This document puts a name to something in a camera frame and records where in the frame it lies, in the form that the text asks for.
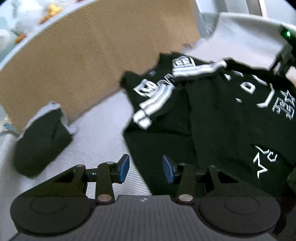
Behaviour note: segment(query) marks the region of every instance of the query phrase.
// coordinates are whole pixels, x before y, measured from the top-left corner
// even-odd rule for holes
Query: white star outline
[[[255,156],[253,162],[255,163],[257,160],[258,160],[258,167],[261,167],[261,168],[262,168],[261,170],[257,171],[257,177],[258,177],[258,179],[259,179],[260,174],[261,174],[261,173],[264,173],[264,172],[267,172],[268,170],[267,170],[267,168],[265,168],[264,166],[262,166],[262,165],[260,164],[260,154],[259,154],[259,152],[258,152],[257,155]]]
[[[283,91],[281,91],[281,94],[282,94],[283,96],[285,96],[285,100],[284,100],[285,103],[290,102],[290,103],[293,105],[293,107],[295,107],[295,105],[294,105],[295,98],[290,94],[289,90],[287,90],[286,93],[283,92]]]

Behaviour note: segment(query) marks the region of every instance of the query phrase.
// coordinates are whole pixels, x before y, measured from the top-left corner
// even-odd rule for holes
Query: silver bolt
[[[98,200],[101,202],[109,202],[112,199],[112,197],[108,194],[101,194],[98,196]]]
[[[179,199],[180,201],[182,201],[182,202],[190,202],[190,201],[193,199],[193,197],[192,197],[191,195],[189,195],[189,194],[181,194],[181,195],[178,197],[178,199]]]

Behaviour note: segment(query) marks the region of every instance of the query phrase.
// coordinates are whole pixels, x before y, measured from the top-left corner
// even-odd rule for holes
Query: brown cardboard
[[[49,101],[70,120],[143,73],[159,52],[180,51],[197,31],[192,0],[101,0],[45,29],[0,72],[0,103],[23,129]]]

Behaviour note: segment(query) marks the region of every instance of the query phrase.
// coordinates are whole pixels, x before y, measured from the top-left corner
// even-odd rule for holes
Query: black garment
[[[51,110],[36,119],[16,143],[13,164],[22,175],[40,174],[72,141],[61,123],[61,109]]]
[[[156,84],[164,74],[173,75],[170,98],[150,116],[146,130],[133,120],[124,133],[152,194],[174,194],[175,189],[164,184],[162,173],[162,156],[167,154],[177,163],[194,163],[202,169],[219,166],[273,196],[281,196],[296,157],[293,84],[232,59],[210,63],[177,53],[160,55],[152,71],[155,69],[156,73],[164,72],[154,79],[149,74],[133,74],[133,78],[125,74],[122,81],[137,112],[143,97],[135,86],[143,79]],[[126,84],[128,79],[133,85]],[[152,93],[151,98],[155,96],[149,87],[142,90]],[[160,141],[168,138],[162,148]]]

